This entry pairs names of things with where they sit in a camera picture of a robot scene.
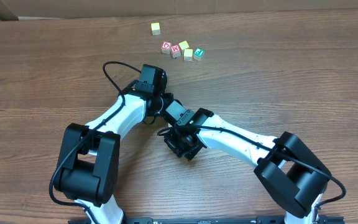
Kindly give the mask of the yellow block upper cluster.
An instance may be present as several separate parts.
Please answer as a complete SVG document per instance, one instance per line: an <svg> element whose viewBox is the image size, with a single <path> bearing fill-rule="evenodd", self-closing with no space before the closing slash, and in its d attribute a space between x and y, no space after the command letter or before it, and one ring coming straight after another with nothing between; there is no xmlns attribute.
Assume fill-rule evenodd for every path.
<svg viewBox="0 0 358 224"><path fill-rule="evenodd" d="M188 49L190 46L186 40L180 42L179 44L180 50L183 52L185 49Z"/></svg>

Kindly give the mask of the yellow block lower cluster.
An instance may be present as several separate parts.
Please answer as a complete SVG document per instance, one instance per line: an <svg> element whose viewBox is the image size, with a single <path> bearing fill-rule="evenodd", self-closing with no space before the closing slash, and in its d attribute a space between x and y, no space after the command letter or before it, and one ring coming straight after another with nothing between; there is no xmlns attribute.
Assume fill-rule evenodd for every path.
<svg viewBox="0 0 358 224"><path fill-rule="evenodd" d="M192 49L185 49L183 51L183 59L184 61L192 61L193 60L193 50Z"/></svg>

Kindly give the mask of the yellow block cluster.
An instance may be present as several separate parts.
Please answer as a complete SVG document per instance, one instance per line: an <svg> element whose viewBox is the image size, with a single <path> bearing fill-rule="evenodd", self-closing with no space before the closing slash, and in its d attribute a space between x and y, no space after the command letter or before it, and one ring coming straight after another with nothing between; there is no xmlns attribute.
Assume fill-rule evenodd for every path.
<svg viewBox="0 0 358 224"><path fill-rule="evenodd" d="M192 61L193 60L193 50L192 49L185 49L183 51L183 59L184 61Z"/></svg>
<svg viewBox="0 0 358 224"><path fill-rule="evenodd" d="M186 40L180 42L179 44L180 50L183 52L185 49L188 49L190 46Z"/></svg>

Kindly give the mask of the red M wooden block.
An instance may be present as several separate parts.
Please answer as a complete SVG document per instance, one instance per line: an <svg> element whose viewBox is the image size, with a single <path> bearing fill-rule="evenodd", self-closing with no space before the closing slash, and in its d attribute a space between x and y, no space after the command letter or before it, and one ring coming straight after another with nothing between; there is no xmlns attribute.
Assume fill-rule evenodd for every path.
<svg viewBox="0 0 358 224"><path fill-rule="evenodd" d="M177 58L181 55L181 48L178 44L170 47L170 52L173 58Z"/></svg>

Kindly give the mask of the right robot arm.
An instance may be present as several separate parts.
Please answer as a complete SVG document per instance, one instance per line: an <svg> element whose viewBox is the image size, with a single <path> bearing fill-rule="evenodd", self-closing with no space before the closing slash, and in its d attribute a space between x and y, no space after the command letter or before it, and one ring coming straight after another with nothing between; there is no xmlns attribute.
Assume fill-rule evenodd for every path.
<svg viewBox="0 0 358 224"><path fill-rule="evenodd" d="M178 157L192 160L203 147L228 153L254 167L266 191L286 211L285 223L318 222L317 204L331 173L296 135L252 133L204 108L188 110L176 100L161 115L171 126L161 134Z"/></svg>

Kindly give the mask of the red O wooden block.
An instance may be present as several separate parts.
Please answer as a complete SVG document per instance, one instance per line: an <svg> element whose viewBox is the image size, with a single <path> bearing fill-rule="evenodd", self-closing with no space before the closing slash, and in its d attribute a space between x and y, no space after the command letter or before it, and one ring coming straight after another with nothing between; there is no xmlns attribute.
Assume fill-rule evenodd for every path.
<svg viewBox="0 0 358 224"><path fill-rule="evenodd" d="M161 51L163 54L171 54L171 42L163 41L161 46Z"/></svg>

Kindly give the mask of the cardboard box back edge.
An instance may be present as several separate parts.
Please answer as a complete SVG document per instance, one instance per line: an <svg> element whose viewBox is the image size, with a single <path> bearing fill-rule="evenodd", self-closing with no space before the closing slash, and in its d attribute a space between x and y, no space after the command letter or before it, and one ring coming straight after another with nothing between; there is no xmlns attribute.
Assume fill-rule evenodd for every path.
<svg viewBox="0 0 358 224"><path fill-rule="evenodd" d="M358 0L0 0L0 19L358 9Z"/></svg>

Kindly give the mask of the far yellow wooden block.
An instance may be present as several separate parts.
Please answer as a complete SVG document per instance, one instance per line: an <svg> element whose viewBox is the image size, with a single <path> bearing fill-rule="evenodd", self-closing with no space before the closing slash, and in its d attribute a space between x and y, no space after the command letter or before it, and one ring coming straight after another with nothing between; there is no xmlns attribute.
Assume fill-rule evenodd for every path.
<svg viewBox="0 0 358 224"><path fill-rule="evenodd" d="M161 34L159 22L151 23L150 26L151 26L152 35L160 35Z"/></svg>

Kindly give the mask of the green wooden block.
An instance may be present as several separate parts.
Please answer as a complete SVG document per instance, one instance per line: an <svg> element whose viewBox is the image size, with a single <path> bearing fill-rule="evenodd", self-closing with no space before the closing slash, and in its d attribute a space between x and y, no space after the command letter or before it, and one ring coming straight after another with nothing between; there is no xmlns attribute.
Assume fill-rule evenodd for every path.
<svg viewBox="0 0 358 224"><path fill-rule="evenodd" d="M201 48L197 48L193 52L193 58L197 61L202 61L202 58L204 56L204 50Z"/></svg>

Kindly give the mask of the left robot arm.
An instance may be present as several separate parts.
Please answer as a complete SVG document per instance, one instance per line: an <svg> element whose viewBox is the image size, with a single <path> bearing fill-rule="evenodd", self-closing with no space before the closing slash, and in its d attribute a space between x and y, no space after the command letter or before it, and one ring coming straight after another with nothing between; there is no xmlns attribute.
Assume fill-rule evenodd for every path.
<svg viewBox="0 0 358 224"><path fill-rule="evenodd" d="M143 65L139 79L118 89L115 104L85 125L65 130L48 191L59 205L80 207L83 223L122 223L124 212L113 193L117 185L121 140L148 116L156 118L169 96L166 71Z"/></svg>

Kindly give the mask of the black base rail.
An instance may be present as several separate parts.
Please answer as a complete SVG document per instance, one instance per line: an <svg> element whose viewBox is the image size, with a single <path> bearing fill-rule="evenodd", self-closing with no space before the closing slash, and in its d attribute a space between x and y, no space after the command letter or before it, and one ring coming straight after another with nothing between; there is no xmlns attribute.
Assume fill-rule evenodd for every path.
<svg viewBox="0 0 358 224"><path fill-rule="evenodd" d="M90 224L89 218L82 220L69 220L69 224ZM148 218L125 218L122 223L125 224L284 224L284 216L259 216L256 218L241 219L152 219ZM327 217L321 215L319 224L345 224L343 217Z"/></svg>

